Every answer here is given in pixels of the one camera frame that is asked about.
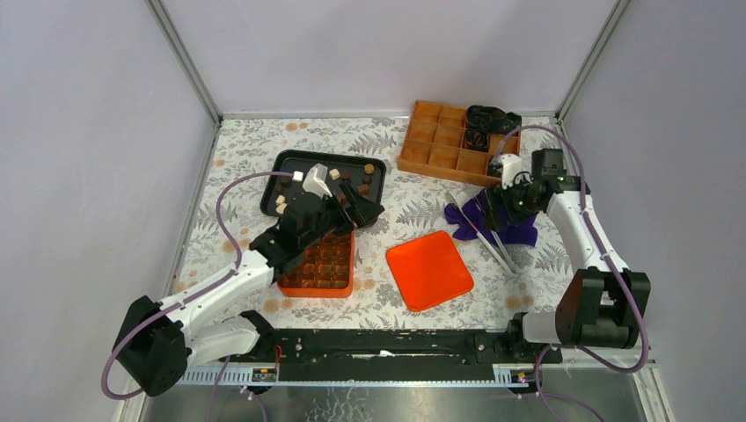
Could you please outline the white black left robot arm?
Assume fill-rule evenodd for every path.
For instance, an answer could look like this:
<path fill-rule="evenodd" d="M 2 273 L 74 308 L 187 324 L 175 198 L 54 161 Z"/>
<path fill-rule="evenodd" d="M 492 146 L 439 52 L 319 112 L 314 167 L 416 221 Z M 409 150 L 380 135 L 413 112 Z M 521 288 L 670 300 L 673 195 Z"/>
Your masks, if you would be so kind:
<path fill-rule="evenodd" d="M 246 355 L 267 358 L 273 349 L 269 322 L 245 311 L 216 324 L 214 316 L 239 296 L 270 287 L 299 267 L 305 251 L 329 235 L 345 236 L 375 223 L 384 207 L 349 183 L 341 195 L 302 192 L 291 199 L 277 223 L 257 236 L 223 276 L 159 301 L 142 296 L 131 303 L 115 340 L 117 361 L 139 386 L 156 397 L 192 366 Z"/>

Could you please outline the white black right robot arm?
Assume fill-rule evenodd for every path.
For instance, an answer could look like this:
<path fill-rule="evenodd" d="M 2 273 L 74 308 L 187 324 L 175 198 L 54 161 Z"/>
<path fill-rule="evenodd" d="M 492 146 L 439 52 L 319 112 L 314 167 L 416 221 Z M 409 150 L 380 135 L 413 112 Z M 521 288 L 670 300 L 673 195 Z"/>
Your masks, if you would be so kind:
<path fill-rule="evenodd" d="M 564 166 L 560 149 L 541 149 L 523 169 L 516 154 L 493 158 L 500 181 L 486 189 L 486 226 L 504 230 L 545 214 L 559 232 L 574 275 L 551 312 L 518 314 L 504 339 L 506 354 L 525 362 L 540 345 L 631 349 L 641 346 L 647 361 L 649 337 L 644 312 L 651 291 L 645 273 L 635 272 L 616 253 L 596 216 L 583 175 Z"/>

